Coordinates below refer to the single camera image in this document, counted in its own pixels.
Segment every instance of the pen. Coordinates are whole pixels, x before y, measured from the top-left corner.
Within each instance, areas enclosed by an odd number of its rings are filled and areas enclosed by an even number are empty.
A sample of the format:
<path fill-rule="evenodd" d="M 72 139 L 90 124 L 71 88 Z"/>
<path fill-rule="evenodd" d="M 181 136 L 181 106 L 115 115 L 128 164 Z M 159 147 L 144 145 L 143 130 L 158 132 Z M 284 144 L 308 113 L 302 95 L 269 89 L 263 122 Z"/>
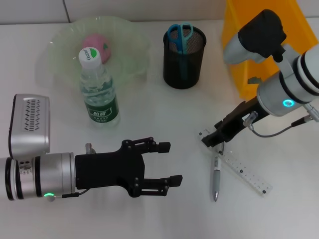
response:
<path fill-rule="evenodd" d="M 219 185 L 220 185 L 220 169 L 221 169 L 221 159 L 219 155 L 223 155 L 224 153 L 224 142 L 221 144 L 221 149 L 219 150 L 218 145 L 215 147 L 216 153 L 218 155 L 214 158 L 214 175 L 213 175 L 213 193 L 214 193 L 214 201 L 217 201 L 219 194 Z"/>

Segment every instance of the pink ball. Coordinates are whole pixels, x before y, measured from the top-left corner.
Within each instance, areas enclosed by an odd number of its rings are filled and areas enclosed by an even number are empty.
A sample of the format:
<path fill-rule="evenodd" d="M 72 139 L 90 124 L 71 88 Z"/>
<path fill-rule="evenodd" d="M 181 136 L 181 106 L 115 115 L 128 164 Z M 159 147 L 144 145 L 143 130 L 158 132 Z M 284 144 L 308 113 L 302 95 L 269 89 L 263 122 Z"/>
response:
<path fill-rule="evenodd" d="M 102 63 L 104 64 L 111 56 L 110 43 L 103 35 L 94 33 L 85 37 L 82 48 L 95 47 L 99 50 Z"/>

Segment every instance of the orange box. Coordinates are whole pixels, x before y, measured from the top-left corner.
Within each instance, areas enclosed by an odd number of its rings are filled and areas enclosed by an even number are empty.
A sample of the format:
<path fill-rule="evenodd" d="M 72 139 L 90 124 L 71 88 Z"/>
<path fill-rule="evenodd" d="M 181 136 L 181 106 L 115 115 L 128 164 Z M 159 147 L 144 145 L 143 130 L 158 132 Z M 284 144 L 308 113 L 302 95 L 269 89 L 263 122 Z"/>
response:
<path fill-rule="evenodd" d="M 222 34 L 224 48 L 245 24 L 264 9 L 270 9 L 280 17 L 287 35 L 284 43 L 289 43 L 300 54 L 318 43 L 295 0 L 227 0 Z M 248 101 L 256 96 L 258 87 L 257 84 L 249 85 L 248 79 L 259 77 L 264 81 L 279 71 L 279 68 L 270 56 L 260 64 L 247 60 L 230 65 L 230 71 L 240 97 Z"/>

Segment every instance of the blue scissors handle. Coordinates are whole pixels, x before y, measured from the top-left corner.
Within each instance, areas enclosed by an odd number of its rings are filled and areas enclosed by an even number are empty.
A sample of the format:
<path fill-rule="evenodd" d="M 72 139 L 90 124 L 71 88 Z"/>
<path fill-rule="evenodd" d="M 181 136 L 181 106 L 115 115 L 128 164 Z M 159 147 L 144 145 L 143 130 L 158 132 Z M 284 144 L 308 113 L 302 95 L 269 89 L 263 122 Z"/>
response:
<path fill-rule="evenodd" d="M 184 36 L 183 27 L 184 25 L 189 25 L 190 32 L 187 36 Z M 177 38 L 171 37 L 171 32 L 175 31 L 177 29 Z M 189 22 L 183 22 L 181 25 L 174 24 L 169 27 L 167 31 L 167 36 L 170 42 L 175 43 L 177 51 L 179 54 L 187 54 L 187 41 L 189 38 L 193 35 L 194 29 L 191 23 Z"/>
<path fill-rule="evenodd" d="M 175 28 L 177 28 L 177 38 L 173 39 L 170 36 L 170 33 L 173 30 L 175 30 Z M 182 31 L 180 29 L 180 25 L 174 24 L 174 25 L 170 26 L 169 29 L 167 30 L 167 36 L 168 36 L 169 41 L 175 43 L 178 53 L 182 54 L 183 53 L 183 44 L 182 44 Z"/>
<path fill-rule="evenodd" d="M 183 26 L 184 25 L 189 25 L 189 27 L 190 27 L 190 32 L 187 36 L 184 36 L 184 34 L 183 34 Z M 181 44 L 182 44 L 182 48 L 183 48 L 183 54 L 187 54 L 187 41 L 190 39 L 190 37 L 194 33 L 193 25 L 189 22 L 183 22 L 180 25 L 180 29 L 181 29 Z"/>

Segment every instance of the white ruler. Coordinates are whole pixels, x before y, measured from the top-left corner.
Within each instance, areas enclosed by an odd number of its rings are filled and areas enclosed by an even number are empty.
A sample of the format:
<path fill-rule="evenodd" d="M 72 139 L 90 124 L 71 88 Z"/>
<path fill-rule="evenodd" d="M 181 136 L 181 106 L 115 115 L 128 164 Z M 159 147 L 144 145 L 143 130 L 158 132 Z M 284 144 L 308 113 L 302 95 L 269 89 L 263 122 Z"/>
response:
<path fill-rule="evenodd" d="M 204 129 L 199 133 L 200 141 L 210 135 L 210 131 Z M 212 148 L 207 148 L 208 150 L 215 153 Z M 270 193 L 273 187 L 267 183 L 262 177 L 253 173 L 247 166 L 245 166 L 242 162 L 240 162 L 237 158 L 234 158 L 231 151 L 224 151 L 224 155 L 219 155 L 219 157 L 232 169 L 234 172 L 239 175 L 242 179 L 244 179 L 250 186 L 252 186 L 256 192 L 260 195 L 265 196 Z"/>

